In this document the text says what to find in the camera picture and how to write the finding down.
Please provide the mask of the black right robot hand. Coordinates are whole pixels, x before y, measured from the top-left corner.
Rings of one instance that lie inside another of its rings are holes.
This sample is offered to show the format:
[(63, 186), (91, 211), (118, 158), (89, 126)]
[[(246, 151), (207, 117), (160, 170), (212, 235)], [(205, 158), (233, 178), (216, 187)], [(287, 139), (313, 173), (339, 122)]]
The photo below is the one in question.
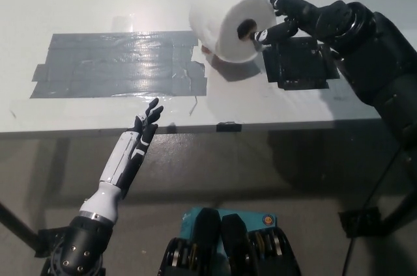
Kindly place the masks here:
[(293, 37), (299, 30), (324, 42), (344, 34), (352, 25), (352, 9), (343, 1), (316, 7), (305, 0), (268, 0), (275, 15), (284, 16), (282, 23), (263, 31), (250, 33), (256, 44), (272, 45)]

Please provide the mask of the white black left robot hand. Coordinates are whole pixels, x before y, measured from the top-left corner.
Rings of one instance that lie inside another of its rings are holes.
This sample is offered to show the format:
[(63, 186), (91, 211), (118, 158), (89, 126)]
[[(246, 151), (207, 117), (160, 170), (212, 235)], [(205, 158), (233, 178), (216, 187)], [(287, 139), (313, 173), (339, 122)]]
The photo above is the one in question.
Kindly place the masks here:
[(114, 187), (121, 192), (121, 197), (126, 196), (158, 129), (156, 121), (163, 110), (155, 98), (145, 114), (137, 116), (133, 126), (121, 134), (100, 177), (100, 189)]

